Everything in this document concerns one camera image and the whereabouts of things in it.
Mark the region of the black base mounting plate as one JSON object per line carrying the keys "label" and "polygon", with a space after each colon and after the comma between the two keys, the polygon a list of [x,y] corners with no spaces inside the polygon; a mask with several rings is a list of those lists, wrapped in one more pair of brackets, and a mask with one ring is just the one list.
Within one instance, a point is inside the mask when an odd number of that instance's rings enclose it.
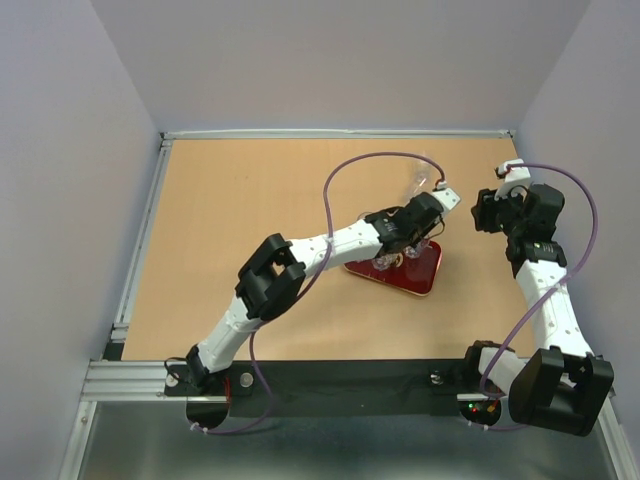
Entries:
{"label": "black base mounting plate", "polygon": [[187,402],[191,420],[226,416],[355,417],[461,415],[459,402],[489,399],[462,359],[236,361],[200,392],[186,365],[172,362],[164,393]]}

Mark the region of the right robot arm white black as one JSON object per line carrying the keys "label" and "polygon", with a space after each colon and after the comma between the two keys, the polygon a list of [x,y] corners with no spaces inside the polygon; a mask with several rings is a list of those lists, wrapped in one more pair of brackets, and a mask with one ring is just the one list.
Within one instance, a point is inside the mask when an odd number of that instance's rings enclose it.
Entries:
{"label": "right robot arm white black", "polygon": [[477,341],[460,366],[463,384],[506,396],[522,425],[584,437],[591,433],[614,380],[610,362],[583,337],[566,287],[567,260],[554,241],[564,195],[546,184],[483,189],[471,213],[477,230],[505,234],[506,257],[528,305],[536,350],[520,359],[510,343]]}

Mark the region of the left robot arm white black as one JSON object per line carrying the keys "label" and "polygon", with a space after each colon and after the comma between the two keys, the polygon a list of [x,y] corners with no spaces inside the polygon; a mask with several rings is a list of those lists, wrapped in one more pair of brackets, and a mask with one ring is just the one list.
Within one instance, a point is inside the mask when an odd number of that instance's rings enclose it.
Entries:
{"label": "left robot arm white black", "polygon": [[423,192],[403,207],[366,215],[324,235],[287,240],[268,236],[241,267],[234,295],[212,332],[186,355],[187,381],[199,393],[215,392],[240,347],[279,318],[324,271],[371,261],[416,246],[450,212],[446,192]]}

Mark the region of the red lacquer tray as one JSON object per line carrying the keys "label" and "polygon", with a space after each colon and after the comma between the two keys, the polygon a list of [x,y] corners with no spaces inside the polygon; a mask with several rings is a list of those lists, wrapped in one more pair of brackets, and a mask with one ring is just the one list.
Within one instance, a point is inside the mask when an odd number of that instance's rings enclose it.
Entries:
{"label": "red lacquer tray", "polygon": [[403,251],[397,253],[398,259],[395,266],[385,271],[376,270],[371,261],[353,261],[346,263],[347,272],[391,288],[424,297],[430,293],[435,282],[442,258],[442,249],[439,243],[429,241],[418,259],[409,259]]}

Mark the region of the clear glass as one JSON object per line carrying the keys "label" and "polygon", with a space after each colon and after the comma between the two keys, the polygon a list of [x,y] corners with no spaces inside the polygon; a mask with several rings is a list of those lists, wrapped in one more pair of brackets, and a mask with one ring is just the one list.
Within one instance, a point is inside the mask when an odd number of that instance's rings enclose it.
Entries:
{"label": "clear glass", "polygon": [[410,175],[410,180],[404,189],[401,201],[406,205],[412,198],[420,193],[431,191],[431,174],[426,170],[416,170]]}
{"label": "clear glass", "polygon": [[377,257],[371,261],[373,267],[378,271],[385,271],[395,266],[397,263],[397,254],[388,254],[381,257]]}
{"label": "clear glass", "polygon": [[421,241],[414,246],[407,246],[404,248],[404,256],[409,259],[418,259],[423,251],[429,247],[429,241]]}
{"label": "clear glass", "polygon": [[416,154],[415,158],[420,160],[420,161],[426,162],[426,163],[432,163],[433,162],[433,159],[430,156],[428,156],[425,152],[422,152],[420,154]]}

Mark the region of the circuit board with leds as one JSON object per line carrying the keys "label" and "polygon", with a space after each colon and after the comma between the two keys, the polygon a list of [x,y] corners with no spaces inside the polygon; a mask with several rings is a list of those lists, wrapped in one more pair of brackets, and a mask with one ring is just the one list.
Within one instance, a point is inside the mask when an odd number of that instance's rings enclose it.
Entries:
{"label": "circuit board with leds", "polygon": [[493,425],[501,417],[501,402],[499,399],[460,401],[459,407],[463,417],[475,423]]}

